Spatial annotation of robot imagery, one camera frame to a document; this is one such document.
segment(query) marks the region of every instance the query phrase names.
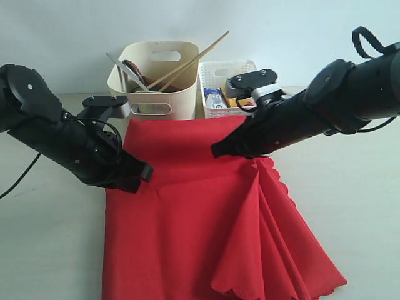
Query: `red cloth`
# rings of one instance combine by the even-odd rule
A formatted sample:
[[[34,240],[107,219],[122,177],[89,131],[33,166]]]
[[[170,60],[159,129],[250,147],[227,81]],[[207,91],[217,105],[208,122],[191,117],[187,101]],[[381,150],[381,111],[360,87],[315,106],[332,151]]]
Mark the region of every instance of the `red cloth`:
[[[312,300],[347,284],[271,158],[214,159],[243,117],[134,121],[152,164],[137,194],[107,190],[104,300]]]

